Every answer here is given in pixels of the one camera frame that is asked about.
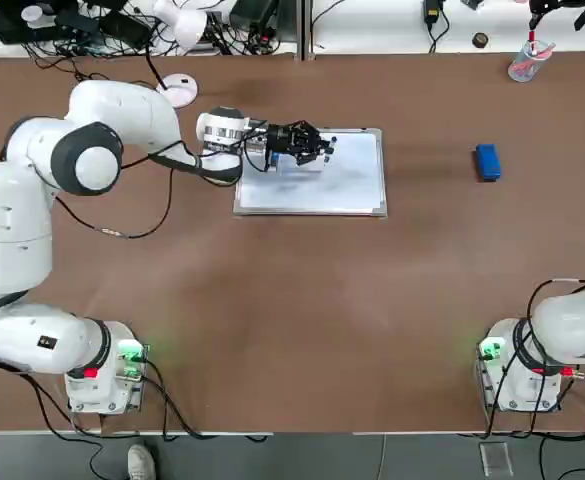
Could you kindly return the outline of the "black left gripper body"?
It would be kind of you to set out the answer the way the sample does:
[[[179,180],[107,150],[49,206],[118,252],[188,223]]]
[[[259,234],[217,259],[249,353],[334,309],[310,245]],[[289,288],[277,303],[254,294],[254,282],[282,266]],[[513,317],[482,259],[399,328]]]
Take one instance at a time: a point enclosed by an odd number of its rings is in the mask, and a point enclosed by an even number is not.
[[[269,123],[266,130],[266,150],[271,153],[293,154],[296,125]]]

